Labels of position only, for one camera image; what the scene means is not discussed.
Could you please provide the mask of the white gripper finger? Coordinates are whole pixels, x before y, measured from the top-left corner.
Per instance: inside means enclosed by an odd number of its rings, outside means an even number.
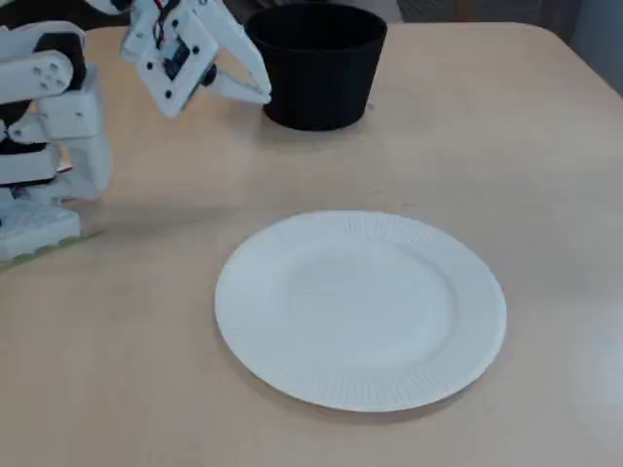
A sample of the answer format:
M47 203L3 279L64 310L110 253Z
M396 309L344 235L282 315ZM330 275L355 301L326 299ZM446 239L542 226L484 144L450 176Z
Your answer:
M218 69L207 88L214 93L271 93L272 85L260 52L223 2L200 1L197 16L218 49L228 50L244 66L250 79L249 83L243 82Z
M269 80L259 84L243 82L226 71L218 71L214 80L206 89L214 94L234 100L268 104L271 101L271 83Z

